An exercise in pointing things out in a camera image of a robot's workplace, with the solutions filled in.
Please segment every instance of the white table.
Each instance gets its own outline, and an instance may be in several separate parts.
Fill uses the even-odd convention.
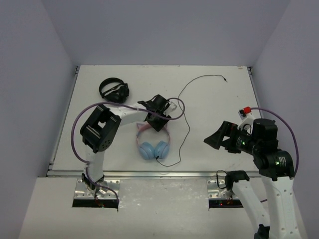
[[[131,92],[127,104],[133,104],[156,94],[176,97],[191,79],[206,74],[221,74],[227,82],[219,77],[201,78],[182,94],[192,128],[182,149],[182,162],[163,168],[154,160],[143,160],[135,146],[136,126],[121,127],[106,152],[104,163],[107,177],[126,172],[122,174],[125,178],[120,178],[119,212],[73,208],[78,180],[74,175],[80,175],[84,165],[71,151],[71,126],[83,108],[102,101],[99,84],[108,77],[123,79]],[[37,179],[20,239],[252,239],[254,232],[244,209],[208,209],[207,177],[204,177],[205,172],[214,173],[218,169],[257,171],[251,156],[214,150],[203,143],[224,120],[238,123],[237,112],[245,106],[255,107],[257,103],[247,69],[241,66],[81,66],[49,172],[49,175],[68,177]],[[83,156],[85,146],[79,128],[88,115],[80,119],[75,138],[76,148]],[[187,126],[180,119],[169,122],[168,129],[172,144],[165,163],[170,164],[178,160],[178,149]],[[162,138],[162,133],[155,135],[149,131],[142,141],[155,144]],[[161,175],[165,177],[136,177]],[[170,179],[176,175],[193,178]],[[259,199],[265,199],[261,179],[251,178],[251,182]],[[306,239],[297,205],[296,213],[299,229]]]
[[[206,74],[221,74],[221,77],[204,77],[191,83],[181,95],[186,104],[186,115],[191,132],[182,148],[182,162],[165,168],[155,160],[141,158],[135,145],[136,125],[119,128],[111,147],[106,151],[104,170],[112,172],[214,172],[223,170],[257,171],[253,158],[245,153],[230,154],[224,149],[215,150],[203,143],[224,120],[239,123],[238,110],[246,106],[257,106],[251,81],[243,66],[81,66],[75,84],[66,121],[58,144],[53,165],[54,171],[82,171],[83,163],[73,155],[70,146],[71,127],[76,116],[86,106],[103,101],[98,93],[99,84],[106,78],[118,77],[129,84],[130,96],[126,104],[139,100],[150,100],[161,94],[165,98],[177,97],[182,88],[193,78]],[[85,114],[76,128],[75,145],[80,155],[85,156],[85,146],[79,133],[80,127],[89,116]],[[170,153],[165,164],[178,161],[178,149],[186,133],[183,118],[168,123],[172,137]],[[165,139],[162,132],[145,132],[142,141],[153,145]]]
[[[76,178],[38,178],[19,239],[252,239],[244,209],[210,209],[205,179],[121,180],[120,207],[72,208]],[[251,179],[259,199],[260,178]],[[300,212],[297,222],[307,239]]]

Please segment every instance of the red connector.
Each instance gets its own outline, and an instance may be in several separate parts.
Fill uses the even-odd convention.
[[[245,107],[244,108],[244,113],[245,114],[251,113],[251,108],[250,107]]]

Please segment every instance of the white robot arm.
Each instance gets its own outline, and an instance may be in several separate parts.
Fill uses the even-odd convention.
[[[239,125],[226,122],[204,140],[215,149],[244,151],[253,155],[268,198],[269,215],[252,190],[245,171],[227,172],[227,190],[236,194],[244,206],[255,231],[254,239],[301,239],[295,215],[294,166],[289,153],[278,149],[277,126],[273,120],[255,119],[250,108],[240,111]]]

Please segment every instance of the pink headphone band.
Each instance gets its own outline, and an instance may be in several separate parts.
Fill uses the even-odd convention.
[[[142,126],[141,128],[139,128],[139,130],[138,130],[138,132],[136,134],[136,144],[137,144],[137,146],[140,145],[139,137],[140,137],[141,133],[144,132],[145,130],[150,129],[150,128],[152,128],[152,126],[150,126],[148,123],[146,125]],[[170,134],[169,134],[169,132],[167,130],[166,125],[162,128],[162,130],[168,135],[168,143],[167,144],[169,145],[170,144]]]

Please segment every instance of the gray wall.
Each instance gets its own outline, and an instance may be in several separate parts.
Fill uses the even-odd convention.
[[[318,238],[319,2],[292,1],[253,68],[261,106],[287,119],[300,148],[295,194],[309,238]],[[294,154],[280,124],[280,144]]]
[[[0,237],[14,239],[57,139],[74,67],[40,0],[0,0]]]
[[[76,64],[248,65],[289,0],[42,0]]]

